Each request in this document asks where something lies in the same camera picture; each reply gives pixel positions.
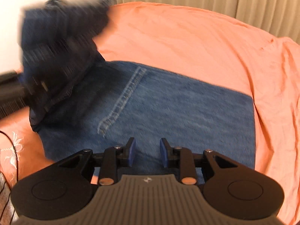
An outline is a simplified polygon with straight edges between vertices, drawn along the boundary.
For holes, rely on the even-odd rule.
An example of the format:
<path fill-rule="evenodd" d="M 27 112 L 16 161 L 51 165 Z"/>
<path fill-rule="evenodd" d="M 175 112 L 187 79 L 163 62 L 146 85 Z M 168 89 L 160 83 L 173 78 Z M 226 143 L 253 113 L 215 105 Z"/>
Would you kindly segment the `orange bed sheet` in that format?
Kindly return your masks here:
<path fill-rule="evenodd" d="M 279 218 L 299 221 L 299 45 L 209 10 L 132 2 L 95 40 L 109 60 L 180 73 L 252 97 L 255 169 L 285 193 Z"/>

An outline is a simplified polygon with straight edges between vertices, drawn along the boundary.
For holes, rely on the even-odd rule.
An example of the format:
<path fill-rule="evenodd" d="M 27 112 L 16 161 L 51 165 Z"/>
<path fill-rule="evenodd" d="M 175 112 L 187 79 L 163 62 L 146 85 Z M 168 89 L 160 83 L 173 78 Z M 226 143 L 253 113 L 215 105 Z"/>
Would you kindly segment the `blue denim jeans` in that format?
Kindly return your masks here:
<path fill-rule="evenodd" d="M 59 161 L 135 137 L 135 169 L 145 174 L 160 171 L 159 142 L 166 138 L 193 151 L 211 147 L 253 168 L 252 98 L 189 78 L 155 50 L 149 65 L 105 60 L 94 37 L 108 26 L 109 10 L 110 0 L 49 0 L 24 12 L 22 83 L 45 155 Z"/>

